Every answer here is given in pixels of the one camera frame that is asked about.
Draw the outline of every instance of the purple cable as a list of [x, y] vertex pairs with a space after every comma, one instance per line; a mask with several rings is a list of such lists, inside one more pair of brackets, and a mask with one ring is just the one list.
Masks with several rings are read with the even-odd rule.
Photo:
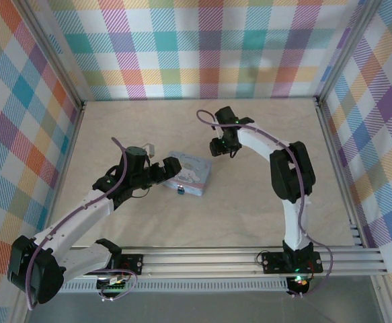
[[331, 274], [331, 271], [333, 269], [333, 263], [334, 263], [333, 252], [331, 251], [331, 249], [328, 246], [326, 246], [325, 244], [322, 244], [321, 242], [318, 242], [317, 240], [314, 240], [311, 236], [309, 236], [309, 234], [306, 232], [306, 230], [302, 226], [302, 214], [303, 214], [303, 208], [305, 207], [305, 185], [303, 184], [302, 172], [301, 172], [301, 169], [300, 169], [300, 167], [299, 167], [299, 165], [297, 163], [297, 159], [296, 159], [295, 155], [292, 153], [290, 148], [288, 148], [285, 144], [281, 143], [277, 138], [273, 137], [272, 135], [269, 135], [267, 132], [265, 132], [263, 130], [257, 129], [257, 128], [249, 126], [247, 124], [233, 124], [233, 123], [232, 124], [217, 124], [217, 123], [211, 123], [211, 122], [203, 120], [200, 117], [200, 113], [201, 112], [209, 114], [214, 121], [216, 120], [216, 118], [209, 111], [197, 110], [197, 112], [196, 112], [197, 119], [200, 120], [201, 122], [203, 122], [204, 124], [208, 124], [208, 125], [213, 126], [213, 127], [221, 127], [221, 128], [230, 128], [230, 127], [238, 126], [238, 127], [241, 127], [241, 128], [245, 128], [245, 129], [249, 129], [249, 130], [255, 131], [256, 133], [259, 133], [259, 134], [265, 136], [267, 139], [272, 140], [273, 142], [275, 142], [275, 144], [277, 144], [281, 148], [285, 149], [285, 151], [290, 155], [291, 160], [292, 160], [292, 162], [293, 162], [293, 164], [295, 165], [295, 168], [296, 168], [297, 178], [299, 180], [299, 188], [300, 188], [300, 192], [301, 192], [301, 207], [299, 209], [299, 215], [297, 217], [297, 223], [299, 225], [299, 229], [302, 231], [303, 235], [309, 239], [309, 241], [313, 242], [314, 244], [317, 244], [318, 246], [321, 246], [321, 247], [325, 248], [329, 252], [329, 255], [330, 255], [329, 270], [325, 274], [325, 278], [315, 288], [313, 288], [312, 290], [308, 291], [307, 295], [310, 294], [310, 293], [313, 293], [314, 291], [316, 291], [318, 288], [320, 288], [327, 281], [327, 279], [329, 278], [329, 276]]
[[124, 293], [121, 293], [120, 295], [118, 295], [116, 297], [106, 297], [103, 294], [105, 287], [102, 287], [100, 289], [100, 297], [106, 301], [116, 301], [117, 299], [124, 297], [125, 295], [130, 293], [136, 287], [137, 281], [138, 281], [136, 273], [134, 271], [130, 271], [128, 269], [99, 269], [97, 271], [93, 271], [93, 273], [126, 273], [126, 274], [132, 275], [135, 279], [132, 287], [130, 287], [130, 289], [128, 291], [125, 291]]
[[[74, 217], [76, 214], [78, 214], [78, 212], [92, 206], [92, 204], [97, 203], [98, 201], [100, 201], [101, 199], [103, 199], [104, 197], [108, 196], [111, 192], [113, 192], [114, 190], [116, 190], [122, 183], [122, 181], [124, 180], [124, 177], [127, 173], [127, 156], [126, 156], [126, 149], [121, 145], [121, 143], [115, 138], [112, 137], [112, 141], [121, 149], [122, 152], [122, 156], [124, 158], [124, 171], [122, 172], [121, 178], [119, 179], [119, 181], [117, 181], [117, 183], [114, 185], [114, 187], [112, 187], [109, 191], [107, 191], [106, 193], [104, 193], [102, 196], [97, 197], [96, 199], [93, 199], [92, 201], [89, 201], [87, 204], [85, 205], [81, 205], [80, 207], [78, 207], [77, 209], [75, 209], [73, 212], [69, 213], [64, 219], [62, 219], [54, 229], [51, 230], [51, 232], [49, 233], [49, 236], [53, 236], [58, 229], [60, 229], [66, 222], [68, 222], [68, 220], [70, 220], [70, 218]], [[27, 306], [28, 309], [30, 311], [32, 311], [35, 307], [36, 307], [36, 303], [33, 304], [32, 303], [32, 296], [31, 296], [31, 289], [30, 289], [30, 282], [32, 280], [32, 272], [33, 272], [33, 265], [34, 265], [34, 260], [36, 259], [37, 255], [39, 254], [39, 252], [41, 251], [41, 249], [43, 248], [43, 246], [45, 245], [45, 243], [47, 243], [48, 238], [44, 238], [38, 245], [38, 247], [36, 248], [36, 250], [34, 251], [29, 263], [28, 263], [28, 268], [27, 268], [27, 275], [26, 275], [26, 299], [27, 299]]]

